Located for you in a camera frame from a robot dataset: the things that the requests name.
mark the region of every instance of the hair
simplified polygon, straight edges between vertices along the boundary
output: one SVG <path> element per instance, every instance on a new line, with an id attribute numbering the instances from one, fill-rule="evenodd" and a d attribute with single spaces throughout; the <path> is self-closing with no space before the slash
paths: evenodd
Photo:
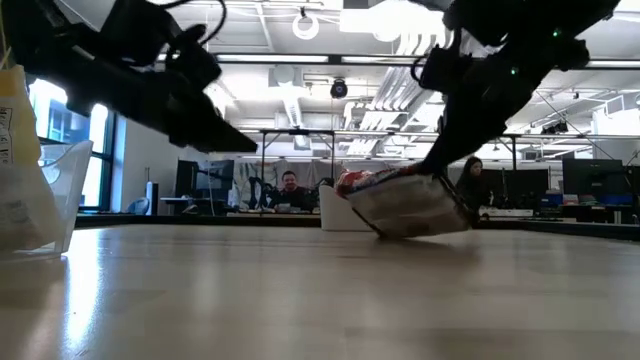
<path id="1" fill-rule="evenodd" d="M 285 176 L 287 176 L 287 175 L 293 175 L 293 177 L 294 177 L 294 178 L 296 178 L 296 179 L 298 178 L 298 177 L 296 176 L 296 173 L 294 173 L 294 172 L 293 172 L 293 171 L 291 171 L 291 170 L 287 170 L 287 171 L 285 171 L 285 172 L 284 172 L 284 174 L 282 174 L 282 180 L 284 180 L 284 177 L 285 177 Z"/>
<path id="2" fill-rule="evenodd" d="M 464 163 L 464 168 L 462 169 L 462 175 L 460 175 L 460 180 L 458 180 L 457 185 L 460 186 L 465 182 L 468 182 L 471 179 L 471 167 L 477 163 L 482 165 L 482 160 L 480 158 L 471 156 L 467 159 L 467 162 Z"/>

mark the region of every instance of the wooden table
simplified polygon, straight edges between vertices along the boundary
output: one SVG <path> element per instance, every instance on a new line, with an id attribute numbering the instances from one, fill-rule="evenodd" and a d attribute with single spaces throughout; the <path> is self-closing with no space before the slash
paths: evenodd
<path id="1" fill-rule="evenodd" d="M 640 247 L 470 231 L 76 231 L 0 264 L 2 358 L 637 359 Z"/>

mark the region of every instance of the person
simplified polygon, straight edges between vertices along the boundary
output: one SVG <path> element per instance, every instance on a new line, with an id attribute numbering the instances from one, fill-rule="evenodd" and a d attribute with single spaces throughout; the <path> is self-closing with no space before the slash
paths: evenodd
<path id="1" fill-rule="evenodd" d="M 474 213 L 477 213 L 481 206 L 489 204 L 491 191 L 482 178 L 482 160 L 475 156 L 467 159 L 456 188 Z"/>
<path id="2" fill-rule="evenodd" d="M 300 208 L 302 210 L 311 210 L 313 207 L 309 204 L 309 191 L 298 186 L 298 178 L 293 171 L 285 171 L 282 174 L 282 190 L 278 194 L 278 198 L 272 203 L 272 206 L 278 209 L 278 205 L 289 204 L 291 207 Z"/>

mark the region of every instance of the window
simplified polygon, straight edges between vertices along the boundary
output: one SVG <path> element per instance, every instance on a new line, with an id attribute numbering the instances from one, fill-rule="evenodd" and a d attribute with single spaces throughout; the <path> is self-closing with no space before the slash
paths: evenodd
<path id="1" fill-rule="evenodd" d="M 36 132 L 42 143 L 74 144 L 93 141 L 93 153 L 80 200 L 81 210 L 108 210 L 111 198 L 115 115 L 103 105 L 90 117 L 67 109 L 67 94 L 47 81 L 29 86 L 29 100 L 36 114 Z"/>

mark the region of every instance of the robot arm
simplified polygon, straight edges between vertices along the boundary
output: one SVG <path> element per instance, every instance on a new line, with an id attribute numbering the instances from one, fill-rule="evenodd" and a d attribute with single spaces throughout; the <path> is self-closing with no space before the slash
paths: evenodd
<path id="1" fill-rule="evenodd" d="M 72 111 L 87 116 L 101 103 L 167 134 L 178 146 L 255 152 L 255 142 L 225 122 L 203 93 L 221 74 L 202 48 L 205 26 L 183 31 L 166 8 L 117 0 L 97 32 L 71 24 L 53 0 L 2 1 L 4 30 L 16 62 L 63 87 Z M 166 46 L 166 68 L 157 71 L 153 65 Z"/>
<path id="2" fill-rule="evenodd" d="M 500 136 L 552 69 L 585 66 L 589 52 L 575 37 L 620 0 L 410 1 L 445 11 L 455 34 L 452 47 L 429 54 L 419 78 L 412 72 L 421 87 L 446 97 L 441 135 L 421 169 L 435 173 Z M 180 29 L 166 9 L 186 2 L 116 0 L 100 32 L 70 24 L 53 0 L 3 0 L 2 11 L 17 62 L 64 87 L 72 110 L 88 114 L 100 102 L 179 146 L 255 152 L 203 94 L 221 73 L 201 46 L 215 31 L 201 40 L 203 25 Z M 485 59 L 460 54 L 463 29 L 500 50 Z M 166 69 L 151 69 L 166 46 Z"/>
<path id="3" fill-rule="evenodd" d="M 410 0 L 442 8 L 446 0 Z M 425 89 L 446 98 L 444 127 L 422 171 L 435 173 L 477 151 L 506 130 L 554 68 L 582 68 L 589 62 L 584 40 L 575 37 L 609 17 L 620 0 L 455 0 L 443 22 L 454 31 L 449 49 L 434 49 L 422 74 Z M 484 46 L 499 48 L 484 59 L 460 54 L 462 30 Z"/>

